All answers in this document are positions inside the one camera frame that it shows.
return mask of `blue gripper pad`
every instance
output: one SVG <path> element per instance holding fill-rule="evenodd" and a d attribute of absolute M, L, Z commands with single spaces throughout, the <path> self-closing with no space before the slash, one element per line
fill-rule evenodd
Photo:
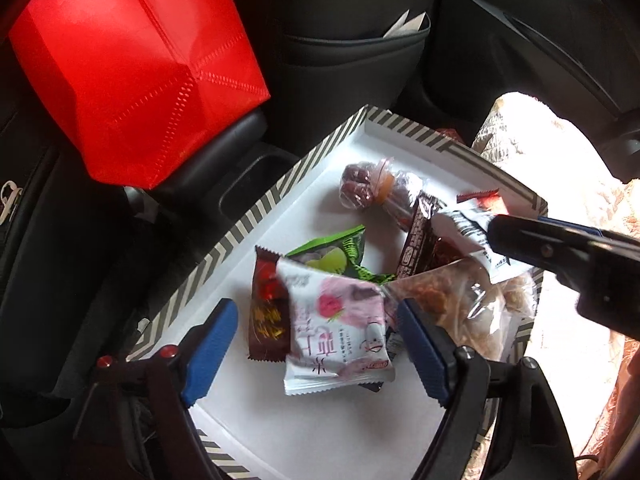
<path fill-rule="evenodd" d="M 214 320 L 186 366 L 182 400 L 191 407 L 196 400 L 207 395 L 218 373 L 231 340 L 238 329 L 238 307 L 227 300 L 216 309 L 222 309 Z"/>
<path fill-rule="evenodd" d="M 455 345 L 449 339 L 450 345 L 446 342 L 444 344 L 446 348 L 443 349 L 440 348 L 442 345 L 432 341 L 423 321 L 412 310 L 411 303 L 415 304 L 414 300 L 404 300 L 398 304 L 398 332 L 404 340 L 427 395 L 437 399 L 441 406 L 446 407 L 455 386 L 454 377 L 452 377 L 456 367 L 453 355 Z M 440 330 L 430 321 L 427 314 L 421 313 L 421 317 L 431 325 L 429 328 Z M 450 352 L 449 359 L 443 356 L 443 350 Z"/>

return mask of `silver screw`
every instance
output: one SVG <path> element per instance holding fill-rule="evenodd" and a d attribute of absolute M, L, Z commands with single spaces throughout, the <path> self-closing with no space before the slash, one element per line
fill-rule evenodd
<path fill-rule="evenodd" d="M 522 364 L 531 370 L 538 368 L 538 362 L 533 357 L 523 357 Z"/>
<path fill-rule="evenodd" d="M 554 248 L 549 244 L 544 244 L 540 247 L 540 253 L 542 253 L 543 258 L 551 258 L 554 255 Z"/>
<path fill-rule="evenodd" d="M 471 346 L 464 345 L 458 348 L 458 355 L 467 361 L 471 361 L 476 355 L 476 351 Z"/>

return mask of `door panel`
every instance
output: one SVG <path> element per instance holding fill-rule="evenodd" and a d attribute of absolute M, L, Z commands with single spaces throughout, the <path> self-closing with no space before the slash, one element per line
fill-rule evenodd
<path fill-rule="evenodd" d="M 529 93 L 598 143 L 640 106 L 640 63 L 600 0 L 442 0 L 427 94 L 478 124 L 507 91 Z"/>

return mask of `red non-woven bag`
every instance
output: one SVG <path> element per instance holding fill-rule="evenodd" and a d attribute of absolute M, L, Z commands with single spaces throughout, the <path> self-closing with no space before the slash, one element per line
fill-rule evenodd
<path fill-rule="evenodd" d="M 110 184 L 153 188 L 269 97 L 233 0 L 32 0 L 10 39 Z"/>

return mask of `red screw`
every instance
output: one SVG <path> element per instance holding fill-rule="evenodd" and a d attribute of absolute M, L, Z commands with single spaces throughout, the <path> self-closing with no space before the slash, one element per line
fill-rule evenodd
<path fill-rule="evenodd" d="M 98 360 L 95 362 L 95 365 L 98 368 L 109 368 L 113 364 L 113 357 L 110 355 L 103 355 L 102 357 L 98 357 Z"/>
<path fill-rule="evenodd" d="M 160 349 L 160 357 L 172 359 L 178 355 L 178 345 L 164 345 Z"/>

